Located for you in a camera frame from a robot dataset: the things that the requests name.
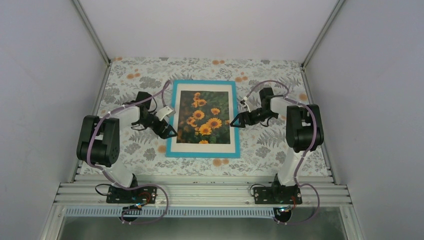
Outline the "sunflower photo print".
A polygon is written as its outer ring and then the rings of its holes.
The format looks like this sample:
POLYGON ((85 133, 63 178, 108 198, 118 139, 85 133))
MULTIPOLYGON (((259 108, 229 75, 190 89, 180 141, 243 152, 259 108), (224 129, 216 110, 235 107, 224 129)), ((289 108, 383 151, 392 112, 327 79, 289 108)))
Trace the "sunflower photo print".
POLYGON ((183 90, 179 95, 178 144, 231 143, 227 91, 183 90))

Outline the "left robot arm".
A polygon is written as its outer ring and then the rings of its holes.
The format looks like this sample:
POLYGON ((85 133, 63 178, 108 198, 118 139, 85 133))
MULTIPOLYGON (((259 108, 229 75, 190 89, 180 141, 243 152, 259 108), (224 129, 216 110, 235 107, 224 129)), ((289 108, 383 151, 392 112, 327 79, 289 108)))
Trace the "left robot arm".
POLYGON ((103 117, 85 116, 80 129, 77 158, 99 170, 112 187, 120 189, 119 196, 128 203, 139 197, 140 190, 135 175, 119 160, 121 131, 125 128, 151 129, 161 139, 177 136, 177 131, 166 120, 175 110, 165 105, 152 111, 154 98, 155 95, 140 91, 135 100, 123 103, 103 117))

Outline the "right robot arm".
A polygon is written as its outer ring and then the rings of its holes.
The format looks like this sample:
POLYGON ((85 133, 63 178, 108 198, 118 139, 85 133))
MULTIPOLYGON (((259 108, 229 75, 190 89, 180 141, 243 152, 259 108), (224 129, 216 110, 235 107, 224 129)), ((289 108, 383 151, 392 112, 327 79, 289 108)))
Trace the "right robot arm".
POLYGON ((324 142, 320 108, 316 104, 304 104, 282 94, 274 94, 270 87, 260 90, 259 98, 261 106, 252 109, 248 98, 244 97, 240 103, 246 110, 236 115, 229 125, 245 128, 285 116, 288 151, 282 168, 275 175, 271 185, 253 187, 255 204, 301 204, 298 172, 307 154, 315 151, 324 142))

